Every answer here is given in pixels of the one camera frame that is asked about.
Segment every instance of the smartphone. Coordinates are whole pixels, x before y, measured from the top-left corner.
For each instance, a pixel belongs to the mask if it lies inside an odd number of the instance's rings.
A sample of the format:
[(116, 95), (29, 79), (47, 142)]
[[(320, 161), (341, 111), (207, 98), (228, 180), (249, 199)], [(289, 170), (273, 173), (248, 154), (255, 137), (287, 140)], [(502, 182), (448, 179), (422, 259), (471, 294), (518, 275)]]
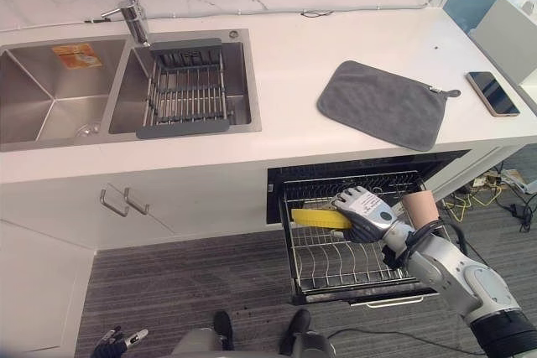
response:
[(516, 117), (520, 114), (490, 71), (471, 71), (467, 79), (494, 117)]

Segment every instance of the wire rack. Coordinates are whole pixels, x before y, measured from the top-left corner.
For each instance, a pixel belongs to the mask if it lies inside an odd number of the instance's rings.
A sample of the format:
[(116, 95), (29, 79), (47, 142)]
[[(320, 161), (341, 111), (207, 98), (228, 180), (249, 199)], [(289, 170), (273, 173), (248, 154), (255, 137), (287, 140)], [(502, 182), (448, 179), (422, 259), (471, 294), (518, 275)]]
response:
[(161, 55), (148, 86), (144, 126), (222, 120), (232, 114), (220, 51)]
[(379, 242), (347, 242), (334, 237), (330, 229), (290, 224), (291, 209), (326, 208), (333, 196), (355, 186), (366, 188), (393, 206), (402, 195), (420, 190), (423, 184), (417, 171), (284, 182), (289, 258), (302, 293), (417, 282), (404, 269), (391, 270), (383, 263)]

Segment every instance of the sink drain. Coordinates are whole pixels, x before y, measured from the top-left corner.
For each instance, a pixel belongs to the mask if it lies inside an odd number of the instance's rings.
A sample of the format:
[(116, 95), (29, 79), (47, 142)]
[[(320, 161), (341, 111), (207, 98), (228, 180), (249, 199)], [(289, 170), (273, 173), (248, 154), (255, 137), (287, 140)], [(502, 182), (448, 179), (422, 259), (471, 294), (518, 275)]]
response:
[(100, 129), (101, 129), (100, 122), (87, 123), (86, 125), (82, 126), (80, 129), (76, 131), (76, 136), (77, 137), (95, 136), (96, 134), (99, 133)]

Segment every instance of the cabinet door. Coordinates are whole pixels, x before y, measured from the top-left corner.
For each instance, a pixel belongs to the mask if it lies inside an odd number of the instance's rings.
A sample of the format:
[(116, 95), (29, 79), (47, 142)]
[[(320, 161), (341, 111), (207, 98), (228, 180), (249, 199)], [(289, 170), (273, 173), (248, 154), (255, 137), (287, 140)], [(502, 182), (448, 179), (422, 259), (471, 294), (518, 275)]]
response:
[(2, 218), (34, 231), (93, 249), (138, 245), (167, 237), (169, 230), (150, 215), (129, 208), (122, 217), (100, 202), (125, 211), (123, 195), (104, 175), (5, 184)]
[(114, 186), (131, 188), (177, 239), (268, 229), (266, 170), (247, 164), (160, 169), (113, 175)]
[(93, 255), (0, 221), (0, 350), (72, 356)]

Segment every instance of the gray carpet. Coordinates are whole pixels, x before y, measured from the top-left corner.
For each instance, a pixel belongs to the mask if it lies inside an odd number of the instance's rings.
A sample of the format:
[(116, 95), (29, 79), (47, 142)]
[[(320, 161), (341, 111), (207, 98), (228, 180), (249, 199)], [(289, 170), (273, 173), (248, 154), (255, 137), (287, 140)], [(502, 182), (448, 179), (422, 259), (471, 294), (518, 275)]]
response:
[[(537, 145), (516, 153), (504, 167), (519, 169), (526, 179), (537, 179)], [(483, 192), (481, 197), (485, 200), (488, 195)], [(510, 192), (500, 199), (504, 204), (516, 200)], [(520, 233), (518, 220), (495, 204), (469, 211), (462, 226), (468, 241), (503, 276), (529, 319), (537, 323), (537, 228)], [(169, 354), (188, 329), (210, 326), (217, 309), (232, 316), (238, 350), (275, 351), (297, 309), (289, 304), (286, 259), (282, 231), (99, 252), (76, 357), (88, 357), (99, 338), (117, 324), (126, 332), (149, 329), (149, 336), (126, 357)], [(385, 309), (350, 308), (345, 303), (309, 305), (308, 309), (313, 327), (325, 335), (360, 326), (407, 331), (478, 350), (470, 330), (438, 297)], [(397, 335), (345, 333), (332, 341), (338, 357), (462, 356)]]

